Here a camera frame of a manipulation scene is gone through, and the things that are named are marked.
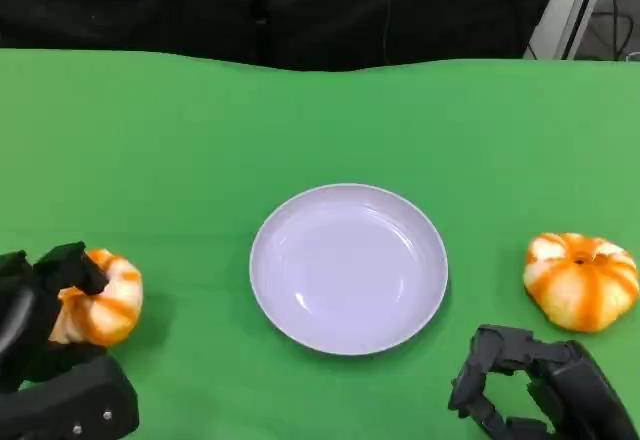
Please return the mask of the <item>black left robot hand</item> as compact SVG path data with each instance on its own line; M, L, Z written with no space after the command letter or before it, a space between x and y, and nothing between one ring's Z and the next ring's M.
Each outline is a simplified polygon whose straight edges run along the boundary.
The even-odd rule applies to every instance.
M44 382L107 353L82 340L64 344L50 338L62 312L59 293L76 287L101 293L107 278L85 252L85 244L58 245L30 264L27 253L1 255L1 392L25 381Z

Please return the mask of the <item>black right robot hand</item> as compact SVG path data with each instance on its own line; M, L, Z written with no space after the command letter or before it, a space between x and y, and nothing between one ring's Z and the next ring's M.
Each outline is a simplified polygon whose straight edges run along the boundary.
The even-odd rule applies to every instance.
M527 391L547 424L503 418L485 396L487 375L524 371ZM525 329L481 325L452 380L448 409L470 418L491 439L637 439L630 414L589 351L578 341L543 342Z

